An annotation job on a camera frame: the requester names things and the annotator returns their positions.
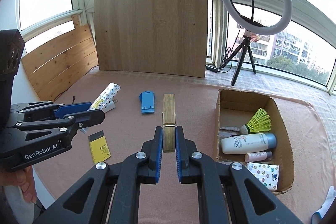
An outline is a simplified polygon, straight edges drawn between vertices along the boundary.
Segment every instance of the metal bolt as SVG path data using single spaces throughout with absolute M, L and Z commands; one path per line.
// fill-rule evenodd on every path
M 99 169 L 99 170 L 103 170 L 103 169 L 106 168 L 106 163 L 101 161 L 101 162 L 96 164 L 96 168 Z
M 145 152 L 137 152 L 135 156 L 138 159 L 144 159 L 144 158 L 146 158 L 146 153 Z
M 232 164 L 232 168 L 235 169 L 235 170 L 241 170 L 243 168 L 243 166 L 240 162 L 234 162 Z
M 200 158 L 202 158 L 202 153 L 201 152 L 194 152 L 194 153 L 191 154 L 191 156 L 194 159 L 200 159 Z

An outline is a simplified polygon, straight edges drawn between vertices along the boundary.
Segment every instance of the tripod stand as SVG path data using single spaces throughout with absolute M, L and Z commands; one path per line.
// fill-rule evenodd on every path
M 240 69 L 242 67 L 242 64 L 244 62 L 244 58 L 245 58 L 245 55 L 246 55 L 247 51 L 249 52 L 253 72 L 256 73 L 255 66 L 254 66 L 254 60 L 253 60 L 253 55 L 252 55 L 252 51 L 251 51 L 251 48 L 250 48 L 251 37 L 247 37 L 245 35 L 243 37 L 244 37 L 244 40 L 242 41 L 242 43 L 233 51 L 233 53 L 228 57 L 228 59 L 226 59 L 226 61 L 220 67 L 221 69 L 224 68 L 237 55 L 237 53 L 242 49 L 239 60 L 238 60 L 238 64 L 237 64 L 237 67 L 236 67 L 236 70 L 235 70 L 235 73 L 233 74 L 233 77 L 232 77 L 232 80 L 231 80 L 231 85 L 232 86 L 234 86 L 235 83 L 236 83 L 238 74 L 239 74 Z

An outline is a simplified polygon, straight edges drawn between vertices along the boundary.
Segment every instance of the wooden block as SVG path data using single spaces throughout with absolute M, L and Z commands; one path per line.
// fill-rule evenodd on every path
M 89 25 L 85 25 L 46 42 L 21 58 L 26 74 L 32 74 L 55 56 L 90 38 Z
M 208 0 L 94 0 L 101 70 L 204 77 Z
M 97 52 L 93 52 L 63 71 L 37 95 L 42 101 L 54 100 L 56 96 L 66 91 L 96 65 L 98 65 Z
M 73 15 L 73 16 L 71 16 L 71 18 L 72 18 L 73 26 L 75 28 L 78 28 L 78 27 L 82 26 L 82 21 L 81 21 L 80 15 Z
M 163 127 L 163 147 L 164 153 L 175 152 L 175 128 L 176 127 Z
M 175 97 L 174 94 L 163 95 L 163 152 L 175 152 Z
M 96 47 L 92 38 L 80 42 L 28 75 L 29 81 L 36 93 L 39 93 L 55 77 L 95 51 Z

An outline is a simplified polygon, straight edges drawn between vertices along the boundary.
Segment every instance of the pink tablecloth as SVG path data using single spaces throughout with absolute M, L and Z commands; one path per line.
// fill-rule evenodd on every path
M 94 101 L 109 84 L 120 85 L 116 108 L 106 113 L 102 124 L 78 131 L 73 148 L 57 157 L 35 165 L 36 172 L 50 193 L 58 198 L 93 166 L 88 135 L 104 130 L 111 152 L 109 164 L 124 160 L 153 138 L 156 126 L 162 124 L 164 93 L 175 94 L 176 122 L 184 128 L 185 137 L 195 141 L 199 151 L 212 154 L 214 118 L 218 86 L 188 84 L 160 78 L 160 75 L 98 71 L 85 75 L 58 102 Z M 142 115 L 139 94 L 155 92 L 155 113 Z M 278 198 L 304 223 L 322 205 L 330 185 L 335 185 L 326 132 L 315 109 L 300 100 L 275 98 L 291 141 L 295 180 L 293 188 Z M 196 185 L 181 185 L 176 175 L 176 158 L 164 153 L 160 183 L 143 185 L 140 194 L 139 223 L 199 223 Z

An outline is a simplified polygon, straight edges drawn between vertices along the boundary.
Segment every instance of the patterned paper box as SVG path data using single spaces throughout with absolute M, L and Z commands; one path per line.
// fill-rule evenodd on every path
M 249 162 L 246 168 L 258 179 L 267 189 L 276 191 L 278 188 L 279 165 L 260 164 Z
M 106 89 L 98 96 L 88 110 L 101 109 L 104 113 L 115 108 L 113 98 L 120 90 L 120 86 L 110 83 Z

